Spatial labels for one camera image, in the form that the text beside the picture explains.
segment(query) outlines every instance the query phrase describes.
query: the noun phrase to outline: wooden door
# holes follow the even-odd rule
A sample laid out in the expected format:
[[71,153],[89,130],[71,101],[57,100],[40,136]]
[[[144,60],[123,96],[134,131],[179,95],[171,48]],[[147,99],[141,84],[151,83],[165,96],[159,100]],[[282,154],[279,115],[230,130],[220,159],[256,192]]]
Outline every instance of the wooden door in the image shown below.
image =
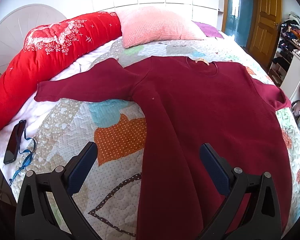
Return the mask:
[[282,17],[282,0],[258,0],[257,17],[249,53],[261,66],[267,68],[278,35]]

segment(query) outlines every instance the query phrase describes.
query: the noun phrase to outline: shirt sleeve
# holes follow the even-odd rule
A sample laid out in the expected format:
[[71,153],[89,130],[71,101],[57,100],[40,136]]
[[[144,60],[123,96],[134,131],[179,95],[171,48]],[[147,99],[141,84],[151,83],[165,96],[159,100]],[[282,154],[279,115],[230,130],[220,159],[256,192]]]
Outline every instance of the shirt sleeve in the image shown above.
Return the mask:
[[289,98],[281,88],[274,85],[263,84],[261,81],[254,78],[251,78],[251,80],[258,94],[274,109],[274,111],[291,106]]
[[133,88],[150,70],[148,64],[137,63],[123,68],[116,59],[109,58],[90,70],[59,81],[44,81],[38,85],[34,100],[56,102],[61,98],[77,101],[101,102],[107,99],[130,101]]

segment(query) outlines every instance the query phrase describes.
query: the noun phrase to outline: smartphone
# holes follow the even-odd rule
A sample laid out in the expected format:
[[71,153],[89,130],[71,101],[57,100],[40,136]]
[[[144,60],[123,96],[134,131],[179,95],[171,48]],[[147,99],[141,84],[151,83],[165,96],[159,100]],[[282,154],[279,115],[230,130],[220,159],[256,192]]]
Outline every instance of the smartphone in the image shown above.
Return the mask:
[[6,153],[4,155],[4,164],[13,163],[16,160],[20,149],[21,137],[25,128],[26,122],[19,122],[13,128],[7,145]]

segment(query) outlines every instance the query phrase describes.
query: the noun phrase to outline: maroon shirt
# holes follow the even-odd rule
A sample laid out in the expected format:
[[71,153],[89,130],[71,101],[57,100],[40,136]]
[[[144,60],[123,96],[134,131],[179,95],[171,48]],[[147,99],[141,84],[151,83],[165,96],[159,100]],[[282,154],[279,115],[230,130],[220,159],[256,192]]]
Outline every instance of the maroon shirt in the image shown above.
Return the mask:
[[[135,101],[144,112],[137,239],[194,240],[211,220],[224,197],[199,159],[203,143],[246,173],[271,173],[285,228],[291,171],[275,111],[290,101],[276,86],[251,78],[241,64],[149,57],[122,68],[110,58],[70,78],[41,82],[34,99],[60,98],[123,99]],[[241,205],[232,229],[244,209]]]

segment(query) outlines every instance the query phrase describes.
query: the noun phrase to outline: blue lanyard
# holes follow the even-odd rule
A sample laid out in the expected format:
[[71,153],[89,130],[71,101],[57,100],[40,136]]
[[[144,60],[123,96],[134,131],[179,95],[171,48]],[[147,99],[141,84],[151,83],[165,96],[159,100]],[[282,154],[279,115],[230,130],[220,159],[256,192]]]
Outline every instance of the blue lanyard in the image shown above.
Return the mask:
[[33,140],[33,143],[34,143],[34,146],[33,146],[33,150],[30,151],[28,149],[24,150],[23,152],[20,152],[20,148],[19,148],[19,153],[22,154],[22,153],[29,153],[29,155],[25,158],[25,160],[23,161],[22,163],[22,166],[16,170],[16,172],[13,174],[13,177],[12,179],[9,179],[9,185],[11,186],[14,179],[16,178],[16,176],[19,174],[20,171],[22,171],[25,167],[29,166],[31,161],[32,161],[32,155],[33,155],[33,152],[35,151],[35,148],[36,148],[36,141],[33,139],[33,138],[30,138],[26,136],[26,120],[21,120],[19,123],[21,122],[24,122],[25,123],[25,130],[24,130],[24,137],[25,139],[28,141],[28,140]]

